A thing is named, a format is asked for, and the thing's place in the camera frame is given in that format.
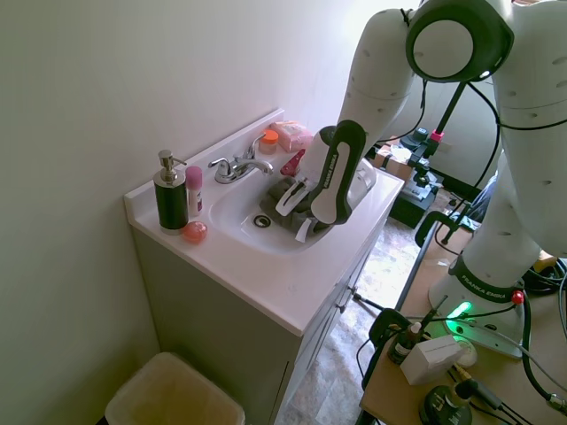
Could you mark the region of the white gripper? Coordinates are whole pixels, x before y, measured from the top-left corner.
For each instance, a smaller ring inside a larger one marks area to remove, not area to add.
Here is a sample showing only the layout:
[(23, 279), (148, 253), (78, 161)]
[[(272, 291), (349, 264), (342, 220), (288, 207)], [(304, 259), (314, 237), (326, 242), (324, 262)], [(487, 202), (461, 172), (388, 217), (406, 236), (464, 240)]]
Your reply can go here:
[(315, 183), (307, 178), (296, 180), (279, 199), (276, 211), (284, 217), (293, 212), (309, 213), (311, 211), (309, 195), (314, 188)]

